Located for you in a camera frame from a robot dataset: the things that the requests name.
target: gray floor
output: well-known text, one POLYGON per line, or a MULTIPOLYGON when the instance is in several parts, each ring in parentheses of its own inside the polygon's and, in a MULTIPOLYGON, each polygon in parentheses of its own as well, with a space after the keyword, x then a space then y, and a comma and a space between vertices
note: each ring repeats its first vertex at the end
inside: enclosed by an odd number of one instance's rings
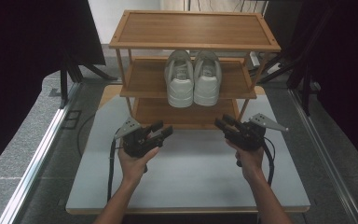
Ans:
MULTIPOLYGON (((118 76, 115 53, 104 46, 107 66, 101 68, 118 76)), ((72 216, 64 207, 69 196, 81 151, 92 125, 92 115, 97 110, 103 88, 109 82, 82 68, 85 76, 72 106, 78 123, 69 119, 51 147, 16 223, 91 223, 95 216, 72 216), (90 119, 80 130, 81 125, 90 119), (80 147, 77 148, 79 135, 80 147)), ((285 88, 287 76, 277 77, 263 87, 277 120, 290 127, 283 137, 291 152, 298 173, 309 195, 311 208, 305 214, 291 214, 295 223, 351 223, 332 180, 316 152, 310 136, 298 115, 295 104, 285 88)), ((16 136, 0 158, 0 216, 8 200, 34 155, 51 119, 60 104, 58 74, 47 77, 42 92, 16 136)), ((344 178, 346 186, 358 205, 358 153, 346 135, 326 114, 316 96, 310 98, 311 119, 324 141, 329 155, 344 178)))

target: pair of shoes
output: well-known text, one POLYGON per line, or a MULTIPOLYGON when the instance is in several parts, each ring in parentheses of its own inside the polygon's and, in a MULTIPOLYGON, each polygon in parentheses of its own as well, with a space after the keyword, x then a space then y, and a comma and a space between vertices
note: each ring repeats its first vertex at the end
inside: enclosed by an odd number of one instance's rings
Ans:
POLYGON ((211 51, 201 51, 195 61, 185 50, 174 51, 165 65, 168 103, 173 107, 215 105, 219 98, 222 69, 219 58, 211 51))

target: forearm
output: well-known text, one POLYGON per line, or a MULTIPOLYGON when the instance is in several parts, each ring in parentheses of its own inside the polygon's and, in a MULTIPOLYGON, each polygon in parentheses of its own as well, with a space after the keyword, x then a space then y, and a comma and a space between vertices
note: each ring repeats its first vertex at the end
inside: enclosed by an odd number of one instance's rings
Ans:
POLYGON ((136 183, 121 182, 120 187, 109 200, 98 218, 94 221, 94 224, 121 223, 136 186, 136 183))
POLYGON ((262 174, 255 174, 248 180, 255 197, 257 209, 263 224, 269 223, 292 223, 291 219, 283 211, 281 204, 262 174))

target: top shelf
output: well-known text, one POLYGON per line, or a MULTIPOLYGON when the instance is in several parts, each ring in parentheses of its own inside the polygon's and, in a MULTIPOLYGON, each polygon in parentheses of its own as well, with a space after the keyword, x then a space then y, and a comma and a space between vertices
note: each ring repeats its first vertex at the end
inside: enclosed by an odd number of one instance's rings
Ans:
POLYGON ((112 49, 281 50, 259 13, 125 10, 112 49))

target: person's left hand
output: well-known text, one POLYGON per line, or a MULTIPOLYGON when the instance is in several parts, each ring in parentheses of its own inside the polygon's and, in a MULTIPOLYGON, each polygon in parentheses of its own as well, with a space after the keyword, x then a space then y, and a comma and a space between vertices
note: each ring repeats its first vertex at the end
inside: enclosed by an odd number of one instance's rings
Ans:
POLYGON ((159 148, 155 147, 148 151, 142 158, 132 158, 123 148, 118 150, 121 170, 123 172, 123 182, 137 186, 144 174, 145 166, 148 161, 155 157, 159 148))

